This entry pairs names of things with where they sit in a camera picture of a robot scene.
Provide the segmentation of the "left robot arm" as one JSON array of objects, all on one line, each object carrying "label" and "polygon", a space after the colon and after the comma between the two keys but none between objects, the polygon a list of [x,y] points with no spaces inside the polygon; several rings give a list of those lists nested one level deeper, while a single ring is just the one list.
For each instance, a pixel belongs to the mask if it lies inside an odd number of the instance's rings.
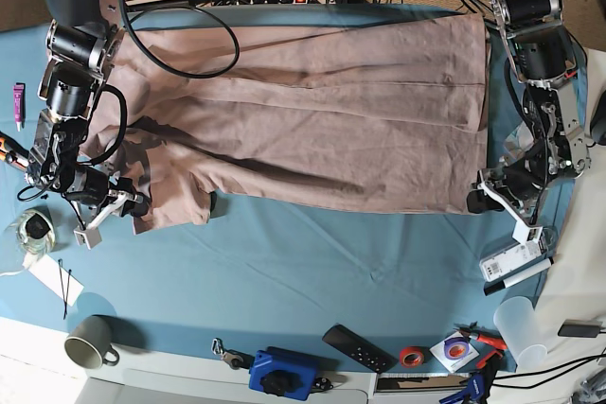
[{"label": "left robot arm", "polygon": [[490,0],[507,60],[504,79],[532,137],[511,164],[482,169],[467,198],[470,212],[509,210],[537,223],[544,193],[590,166],[573,79],[579,61],[563,24],[562,0]]}]

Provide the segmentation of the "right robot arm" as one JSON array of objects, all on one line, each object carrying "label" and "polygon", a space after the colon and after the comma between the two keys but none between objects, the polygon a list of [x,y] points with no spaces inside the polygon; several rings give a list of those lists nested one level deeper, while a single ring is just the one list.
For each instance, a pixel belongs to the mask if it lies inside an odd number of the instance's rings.
[{"label": "right robot arm", "polygon": [[[107,80],[123,32],[105,18],[99,0],[45,0],[53,21],[46,35],[48,64],[39,86],[45,102],[25,178],[38,196],[51,191],[74,209],[96,209],[99,215],[144,216],[145,196],[132,180],[113,181],[100,169],[121,146],[127,131],[127,101]],[[81,160],[92,117],[103,94],[116,97],[118,132],[113,144],[99,156]]]}]

